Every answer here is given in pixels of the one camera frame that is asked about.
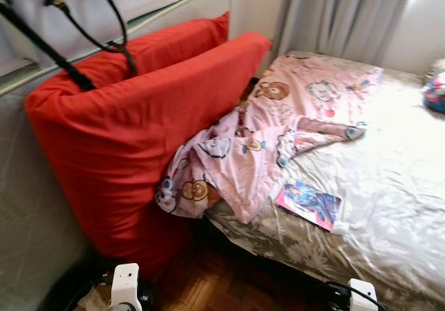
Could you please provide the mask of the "bed with beige floral sheet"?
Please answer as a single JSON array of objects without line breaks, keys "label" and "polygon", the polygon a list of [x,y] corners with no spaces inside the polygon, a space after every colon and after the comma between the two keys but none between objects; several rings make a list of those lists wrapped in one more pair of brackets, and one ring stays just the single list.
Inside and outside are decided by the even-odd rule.
[{"label": "bed with beige floral sheet", "polygon": [[366,127],[359,139],[299,153],[284,171],[340,198],[337,224],[325,231],[274,202],[248,224],[225,203],[207,219],[233,244],[305,277],[371,283],[388,311],[445,311],[445,119],[423,107],[423,78],[292,51],[250,99],[285,115],[271,98],[282,84],[298,115]]}]

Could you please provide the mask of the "pink cartoon bear blanket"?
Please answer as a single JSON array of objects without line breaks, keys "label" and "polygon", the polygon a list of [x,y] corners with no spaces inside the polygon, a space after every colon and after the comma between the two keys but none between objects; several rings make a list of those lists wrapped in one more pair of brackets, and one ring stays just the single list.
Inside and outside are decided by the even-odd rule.
[{"label": "pink cartoon bear blanket", "polygon": [[248,96],[175,152],[154,194],[163,212],[202,218],[221,200],[254,220],[299,153],[360,138],[382,69],[296,52],[277,57]]}]

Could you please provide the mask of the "colourful comic book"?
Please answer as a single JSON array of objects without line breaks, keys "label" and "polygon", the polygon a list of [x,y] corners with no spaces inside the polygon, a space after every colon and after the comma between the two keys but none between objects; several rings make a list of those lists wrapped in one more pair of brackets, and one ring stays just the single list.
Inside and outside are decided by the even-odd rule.
[{"label": "colourful comic book", "polygon": [[338,216],[342,212],[340,197],[299,181],[283,184],[274,200],[281,209],[326,232],[334,231],[334,224],[339,221]]}]

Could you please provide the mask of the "black waste bin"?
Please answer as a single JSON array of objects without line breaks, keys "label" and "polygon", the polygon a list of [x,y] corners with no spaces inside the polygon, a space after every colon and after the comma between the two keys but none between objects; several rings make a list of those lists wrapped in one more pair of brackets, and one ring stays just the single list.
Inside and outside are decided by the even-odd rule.
[{"label": "black waste bin", "polygon": [[[87,258],[67,270],[51,287],[39,311],[107,311],[115,267],[121,262]],[[138,277],[138,285],[147,283]]]}]

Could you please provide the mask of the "grey curtain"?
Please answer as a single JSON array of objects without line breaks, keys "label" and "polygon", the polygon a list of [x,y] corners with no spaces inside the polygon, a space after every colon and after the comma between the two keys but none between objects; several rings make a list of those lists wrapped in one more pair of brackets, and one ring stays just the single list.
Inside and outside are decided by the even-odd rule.
[{"label": "grey curtain", "polygon": [[287,0],[276,52],[376,64],[409,0]]}]

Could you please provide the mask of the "red folded cushion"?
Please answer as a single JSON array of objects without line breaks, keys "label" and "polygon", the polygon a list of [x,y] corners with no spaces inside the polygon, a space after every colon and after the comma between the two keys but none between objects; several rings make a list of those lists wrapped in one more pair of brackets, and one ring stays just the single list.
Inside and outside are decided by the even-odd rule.
[{"label": "red folded cushion", "polygon": [[192,19],[131,40],[121,54],[60,72],[24,107],[80,228],[98,253],[154,277],[190,241],[186,218],[163,212],[156,190],[175,152],[232,111],[270,50],[258,32],[229,37],[229,15]]}]

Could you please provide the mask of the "stars and stripes pillow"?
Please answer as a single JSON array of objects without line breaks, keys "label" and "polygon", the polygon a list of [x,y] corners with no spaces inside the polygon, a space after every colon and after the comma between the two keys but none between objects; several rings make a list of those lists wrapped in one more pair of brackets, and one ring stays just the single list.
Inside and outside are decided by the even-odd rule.
[{"label": "stars and stripes pillow", "polygon": [[445,58],[433,62],[425,76],[423,105],[431,111],[436,111],[436,113],[444,113]]}]

